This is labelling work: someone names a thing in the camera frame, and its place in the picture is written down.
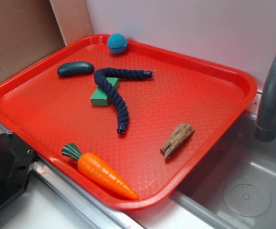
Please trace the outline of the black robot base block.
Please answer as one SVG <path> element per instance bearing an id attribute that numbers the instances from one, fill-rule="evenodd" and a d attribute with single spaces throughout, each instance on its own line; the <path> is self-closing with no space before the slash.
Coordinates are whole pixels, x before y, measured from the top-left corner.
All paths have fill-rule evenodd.
<path id="1" fill-rule="evenodd" d="M 0 210 L 26 191 L 35 157 L 15 133 L 0 134 Z"/>

